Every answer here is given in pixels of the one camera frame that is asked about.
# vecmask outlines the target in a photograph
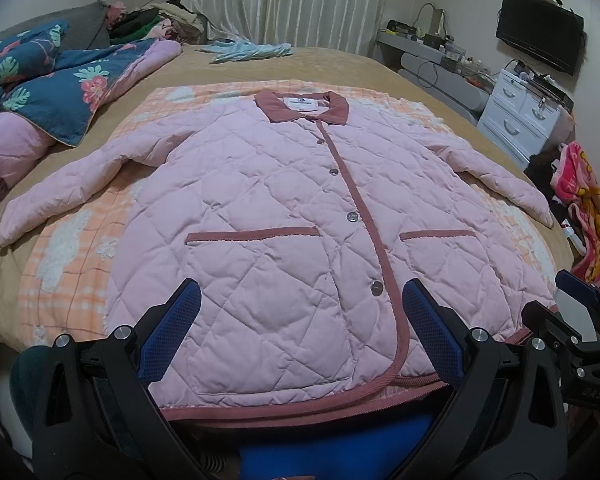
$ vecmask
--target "jacket sleeve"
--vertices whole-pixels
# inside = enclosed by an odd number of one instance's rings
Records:
[[[489,189],[521,207],[535,220],[549,228],[554,226],[554,217],[542,193],[474,150],[466,140],[421,127],[406,126],[400,129],[444,160],[456,173],[466,171],[472,174]]]
[[[0,247],[13,244],[48,218],[87,202],[126,161],[154,168],[164,164],[172,150],[215,121],[220,109],[182,112],[147,124],[49,175],[7,204],[0,219]]]

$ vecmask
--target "tan bedsheet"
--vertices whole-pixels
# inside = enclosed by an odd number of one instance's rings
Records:
[[[323,48],[297,48],[295,54],[290,57],[220,65],[209,65],[211,57],[211,54],[198,52],[195,47],[185,47],[181,56],[139,82],[116,102],[100,110],[78,148],[69,150],[56,146],[11,190],[7,199],[0,205],[0,217],[8,200],[26,192],[35,183],[68,162],[82,158],[103,145],[115,127],[154,89],[218,82],[300,79],[369,88],[396,98],[423,102],[434,115],[443,118],[456,134],[467,139],[476,150],[515,175],[525,178],[498,147],[484,138],[466,120],[406,79],[371,59]],[[548,229],[539,222],[533,222],[548,244],[557,268],[571,268],[573,257],[559,226]],[[0,341],[15,349],[23,347],[18,337],[20,331],[17,303],[20,277],[41,230],[42,226],[10,248],[0,250]]]

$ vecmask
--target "clothing label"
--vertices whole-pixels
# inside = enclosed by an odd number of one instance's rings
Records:
[[[304,97],[285,97],[285,105],[296,112],[315,112],[318,109],[318,99],[305,99]]]

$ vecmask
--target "orange plaid blanket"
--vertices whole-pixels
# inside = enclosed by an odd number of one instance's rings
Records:
[[[422,103],[398,100],[362,88],[288,80],[158,88],[120,123],[111,139],[213,100],[248,98],[265,88],[292,93],[331,90],[350,102],[380,107],[407,117],[413,124],[455,135]],[[128,162],[109,187],[83,206],[47,222],[20,281],[18,318],[20,335],[27,346],[51,344],[61,333],[70,333],[76,340],[104,336],[107,283],[116,244],[142,181],[153,171],[154,168]],[[525,261],[542,274],[553,290],[556,265],[530,218],[503,197],[487,190],[477,179],[463,178],[507,228]]]

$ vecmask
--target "pocket trim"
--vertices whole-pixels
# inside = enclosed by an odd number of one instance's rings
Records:
[[[428,229],[424,231],[400,233],[400,240],[406,242],[412,238],[452,238],[454,236],[472,236],[475,238],[475,233],[473,231],[469,231],[469,229]]]
[[[211,231],[206,233],[189,233],[186,244],[191,242],[248,242],[265,240],[277,236],[320,236],[315,227],[277,227],[274,229],[257,229],[255,231]]]

